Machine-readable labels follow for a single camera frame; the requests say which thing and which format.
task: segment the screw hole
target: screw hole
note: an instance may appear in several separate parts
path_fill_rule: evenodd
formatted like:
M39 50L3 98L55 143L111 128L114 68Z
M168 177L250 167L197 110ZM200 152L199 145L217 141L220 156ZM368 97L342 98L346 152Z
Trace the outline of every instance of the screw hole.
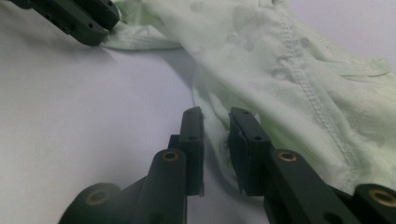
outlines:
M163 153L163 159L165 161L176 161L178 159L178 154L176 152L165 152Z
M91 192L87 199L86 204L88 205L99 205L106 202L110 198L110 192L106 189L97 189Z
M281 152L278 154L278 157L282 160L282 161L297 161L297 157L289 152Z
M387 207L396 207L396 197L381 189L372 189L369 195L378 203Z

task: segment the black plastic part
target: black plastic part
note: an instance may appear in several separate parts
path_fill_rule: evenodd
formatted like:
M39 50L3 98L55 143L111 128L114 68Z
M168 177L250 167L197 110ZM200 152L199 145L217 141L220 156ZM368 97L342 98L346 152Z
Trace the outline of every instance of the black plastic part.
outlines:
M351 209L363 223L396 224L396 191L375 184L356 187Z
M179 149L187 156L187 195L204 195L204 116L200 107L183 113Z
M263 158L273 147L268 135L250 112L235 107L231 109L228 144L239 190L249 196L263 195Z
M154 157L132 223L184 224L186 200L186 155L163 150Z
M78 42L99 45L120 20L110 0L12 0L22 8L32 7Z
M279 198L296 223L360 223L298 153L274 150L267 164Z
M204 187L203 140L201 109L189 109L180 134L171 135L168 149L155 155L146 177L124 190L111 184L84 189L60 224L185 224L187 196Z
M112 184L96 184L84 189L64 212L60 224L107 224L116 211L120 189Z
M31 8L29 0L10 0L10 1L14 3L17 7L21 7L23 9Z
M272 147L250 112L232 108L230 123L229 147L239 187L247 195L264 195L271 223L360 223L302 156Z

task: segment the light green fabric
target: light green fabric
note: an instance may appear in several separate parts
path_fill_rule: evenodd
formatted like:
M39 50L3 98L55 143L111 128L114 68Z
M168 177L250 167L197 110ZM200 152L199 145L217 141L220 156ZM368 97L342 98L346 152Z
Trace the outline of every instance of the light green fabric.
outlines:
M124 23L105 46L179 43L197 62L194 100L232 182L226 136L228 112L238 106L257 115L277 148L301 153L327 183L347 192L372 182L396 189L396 76L387 62L348 55L299 23L281 0L117 6ZM146 44L128 42L141 33L124 31L142 26Z

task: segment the stitching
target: stitching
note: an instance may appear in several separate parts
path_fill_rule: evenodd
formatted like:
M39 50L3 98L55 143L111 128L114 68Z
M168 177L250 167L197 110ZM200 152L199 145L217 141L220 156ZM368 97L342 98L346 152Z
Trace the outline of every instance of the stitching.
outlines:
M316 112L319 120L324 124L326 130L329 132L332 139L339 147L340 151L343 153L346 159L346 163L351 167L350 173L348 173L343 179L344 186L340 186L342 189L350 189L351 185L356 181L356 179L360 175L361 163L357 159L356 153L352 150L351 146L348 143L346 143L345 139L343 139L338 128L334 124L334 119L331 117L328 110L325 108L325 106L319 100L319 98L315 95L315 92L298 61L298 57L296 55L297 49L295 48L295 46L292 44L291 41L292 33L293 33L293 30L291 28L291 22L288 20L288 17L282 8L277 7L276 11L279 13L281 17L281 21L283 23L283 30L285 32L285 37L286 37L286 47L288 51L288 56L290 56L293 72L297 77L296 78L297 83L302 87L310 104L313 106L314 111Z

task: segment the white background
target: white background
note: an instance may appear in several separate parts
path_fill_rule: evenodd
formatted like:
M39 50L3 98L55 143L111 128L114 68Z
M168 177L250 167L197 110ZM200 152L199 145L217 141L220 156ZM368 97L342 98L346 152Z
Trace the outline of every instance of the white background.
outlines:
M300 0L291 9L342 48L396 69L393 0ZM0 2L0 223L57 223L97 182L145 176L193 106L183 50L90 48L33 10ZM222 179L210 148L189 224L267 223L262 203Z

